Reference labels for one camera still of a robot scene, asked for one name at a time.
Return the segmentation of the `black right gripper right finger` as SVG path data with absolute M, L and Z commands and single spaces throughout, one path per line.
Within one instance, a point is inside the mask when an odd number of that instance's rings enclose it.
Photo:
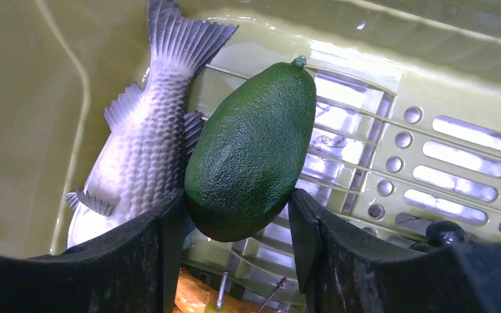
M 418 252 L 381 240 L 295 189 L 288 203 L 309 312 L 501 312 L 501 242 Z

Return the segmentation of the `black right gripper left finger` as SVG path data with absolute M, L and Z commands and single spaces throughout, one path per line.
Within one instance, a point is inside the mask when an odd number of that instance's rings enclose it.
M 0 312 L 171 312 L 186 221 L 177 189 L 62 254 L 0 256 Z

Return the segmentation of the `toy fish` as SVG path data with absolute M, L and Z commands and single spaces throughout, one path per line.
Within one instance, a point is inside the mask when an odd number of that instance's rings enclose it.
M 187 112 L 190 84 L 236 32 L 233 24 L 186 18 L 175 1 L 147 6 L 150 47 L 144 86 L 132 83 L 104 110 L 110 135 L 85 185 L 69 192 L 67 245 L 91 240 L 182 188 L 204 122 Z

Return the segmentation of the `green toy avocado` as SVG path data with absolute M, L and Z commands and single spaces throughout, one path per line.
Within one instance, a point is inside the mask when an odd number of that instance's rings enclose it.
M 195 226 L 219 242 L 265 228 L 283 210 L 303 169 L 316 84 L 300 55 L 275 63 L 230 93 L 205 122 L 185 174 Z

